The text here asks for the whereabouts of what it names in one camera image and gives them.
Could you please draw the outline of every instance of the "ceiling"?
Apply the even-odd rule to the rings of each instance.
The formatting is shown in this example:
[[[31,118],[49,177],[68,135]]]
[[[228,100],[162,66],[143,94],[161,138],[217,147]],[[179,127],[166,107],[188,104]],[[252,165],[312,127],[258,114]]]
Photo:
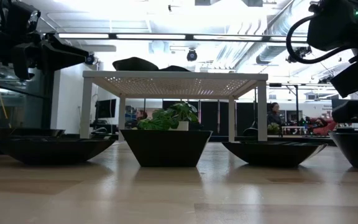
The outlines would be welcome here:
[[[22,0],[42,11],[38,30],[50,32],[112,32],[164,34],[286,35],[297,20],[309,15],[310,0]],[[307,35],[304,24],[295,35]],[[106,69],[111,62],[142,57],[159,67],[178,65],[192,71],[268,73],[269,82],[317,83],[346,68],[350,51],[314,65],[288,63],[283,44],[253,42],[70,40],[79,47],[104,47],[98,54]],[[189,49],[198,59],[188,62]],[[325,54],[313,49],[308,58]]]

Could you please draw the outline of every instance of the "desk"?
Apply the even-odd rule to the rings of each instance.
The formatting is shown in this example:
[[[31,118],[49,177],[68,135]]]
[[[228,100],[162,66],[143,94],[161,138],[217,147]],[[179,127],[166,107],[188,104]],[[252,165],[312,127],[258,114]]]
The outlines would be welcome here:
[[[296,129],[300,135],[304,135],[305,127],[304,126],[282,126],[282,134],[286,135],[288,129]]]
[[[229,140],[236,136],[235,100],[258,87],[258,139],[267,141],[267,74],[206,72],[84,71],[81,138],[89,138],[92,84],[119,97],[119,129],[125,128],[125,99],[229,101]]]

